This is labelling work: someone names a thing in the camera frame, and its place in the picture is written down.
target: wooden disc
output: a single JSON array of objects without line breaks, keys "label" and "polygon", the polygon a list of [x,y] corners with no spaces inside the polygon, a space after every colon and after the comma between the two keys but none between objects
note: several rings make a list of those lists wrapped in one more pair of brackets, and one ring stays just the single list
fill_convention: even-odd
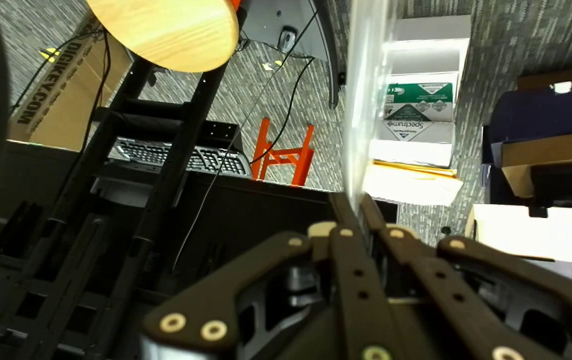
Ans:
[{"label": "wooden disc", "polygon": [[238,46],[228,0],[89,0],[94,16],[128,50],[176,71],[209,71]]}]

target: orange stand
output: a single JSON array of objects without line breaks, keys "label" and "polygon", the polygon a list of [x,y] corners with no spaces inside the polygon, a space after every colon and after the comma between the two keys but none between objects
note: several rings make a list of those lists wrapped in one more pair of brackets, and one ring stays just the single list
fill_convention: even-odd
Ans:
[{"label": "orange stand", "polygon": [[260,135],[258,135],[258,144],[255,148],[255,163],[250,167],[253,178],[264,179],[268,166],[291,163],[291,166],[294,166],[294,175],[293,175],[291,184],[293,186],[304,186],[307,175],[308,175],[308,167],[311,167],[311,162],[314,156],[314,148],[311,148],[314,126],[313,123],[307,126],[307,135],[304,135],[303,148],[285,148],[285,150],[271,148],[272,142],[266,139],[268,129],[271,129],[271,117],[264,117],[262,127],[260,127]]}]

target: gray carpet wall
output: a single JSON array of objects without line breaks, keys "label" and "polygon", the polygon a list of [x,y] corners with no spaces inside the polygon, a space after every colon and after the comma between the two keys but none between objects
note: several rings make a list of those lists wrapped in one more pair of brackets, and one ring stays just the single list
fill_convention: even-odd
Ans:
[{"label": "gray carpet wall", "polygon": [[[349,51],[351,0],[332,2],[332,22],[343,61]],[[443,225],[462,231],[470,205],[483,200],[481,126],[489,121],[498,96],[515,88],[521,74],[572,67],[572,0],[399,0],[405,17],[473,13],[473,41],[462,77],[456,114],[454,167],[464,179],[453,205],[400,205],[399,222],[416,230],[428,244]],[[0,0],[0,22],[9,41],[12,91],[27,86],[41,63],[41,47],[65,41],[84,13],[84,2]],[[253,156],[262,116],[272,117],[272,135],[285,121],[294,80],[307,60],[293,57],[279,71],[262,69],[277,60],[275,50],[250,43],[230,60],[210,117],[243,126],[245,152]],[[293,119],[280,146],[299,146],[307,123],[316,126],[314,163],[307,188],[343,190],[343,117],[341,104],[328,108],[327,63],[314,61],[304,74],[294,99]],[[182,102],[196,86],[196,76],[158,71],[158,84],[142,97]],[[268,179],[289,184],[293,169],[271,169]]]}]

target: black metal frame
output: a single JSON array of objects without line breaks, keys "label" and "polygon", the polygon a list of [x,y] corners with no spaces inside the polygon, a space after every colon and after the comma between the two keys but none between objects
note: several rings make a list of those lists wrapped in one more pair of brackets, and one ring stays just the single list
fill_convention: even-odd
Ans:
[{"label": "black metal frame", "polygon": [[[4,338],[19,336],[24,338],[20,350],[15,352],[19,358],[52,358],[58,354],[58,348],[73,352],[84,348],[91,358],[100,358],[108,352],[122,324],[126,299],[140,279],[139,273],[145,268],[145,260],[158,239],[174,200],[182,192],[188,175],[186,163],[224,71],[226,63],[203,74],[192,99],[186,104],[142,102],[139,93],[152,76],[152,63],[137,57],[113,106],[94,114],[100,126],[80,153],[48,219],[37,224],[42,215],[39,214],[41,210],[22,203],[4,227],[2,235],[10,237],[10,244],[20,241],[19,235],[27,235],[34,244],[30,246],[30,258],[24,262],[0,255],[0,263],[9,266],[9,270],[0,270],[0,293],[9,293],[0,299],[0,325],[4,324],[4,329],[0,327],[0,348],[4,348]],[[173,139],[161,173],[128,167],[114,171],[107,158],[119,135]],[[84,292],[84,287],[94,273],[96,262],[100,262],[99,255],[108,246],[108,230],[107,214],[92,211],[99,200],[91,193],[96,192],[94,188],[107,173],[113,179],[151,182],[152,192],[133,237],[125,241],[128,255],[116,271],[114,285],[111,285],[113,292],[99,296]],[[60,258],[60,263],[48,268],[48,262],[54,258]],[[75,317],[84,316],[86,310],[96,312],[94,324],[84,327],[89,336],[80,338],[66,332],[66,325]]]},{"label": "black metal frame", "polygon": [[[336,203],[351,208],[343,195]],[[253,287],[308,266],[311,284],[287,287],[291,297],[308,287],[311,303],[285,316],[285,338],[272,336],[279,352],[255,348],[253,358],[572,358],[572,279],[462,235],[435,249],[387,224],[371,198],[363,214],[375,254],[354,219],[327,234],[277,234],[152,310],[145,319],[148,352],[246,358],[258,329],[266,336],[262,319],[243,316],[248,303],[266,316],[245,299],[248,292],[271,305],[271,289]],[[524,325],[532,312],[537,325]],[[168,329],[171,314],[186,324]],[[217,340],[205,333],[210,321],[226,324]]]}]

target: green label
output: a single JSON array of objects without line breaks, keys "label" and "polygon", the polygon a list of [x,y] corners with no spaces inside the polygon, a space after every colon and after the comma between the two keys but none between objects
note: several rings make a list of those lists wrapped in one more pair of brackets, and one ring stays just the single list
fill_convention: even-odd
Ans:
[{"label": "green label", "polygon": [[431,121],[428,116],[424,116],[421,109],[416,109],[410,104],[405,104],[396,111],[388,114],[387,119],[416,119],[416,121]]},{"label": "green label", "polygon": [[422,84],[388,84],[388,96],[394,104],[405,102],[453,102],[450,82],[422,82]]}]

